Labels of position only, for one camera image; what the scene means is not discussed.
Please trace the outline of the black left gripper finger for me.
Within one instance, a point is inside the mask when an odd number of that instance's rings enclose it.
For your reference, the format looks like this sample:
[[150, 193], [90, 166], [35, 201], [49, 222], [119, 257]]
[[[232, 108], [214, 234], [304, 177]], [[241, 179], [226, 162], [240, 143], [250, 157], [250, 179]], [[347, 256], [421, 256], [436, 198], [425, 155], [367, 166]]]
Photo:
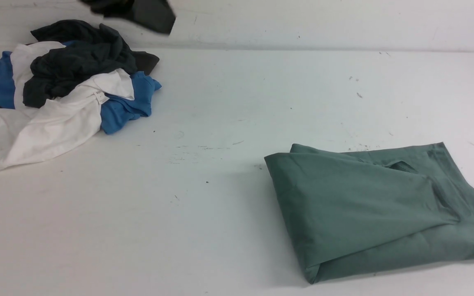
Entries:
[[152, 32], [170, 35], [176, 21], [167, 0], [81, 0], [94, 14], [122, 19]]

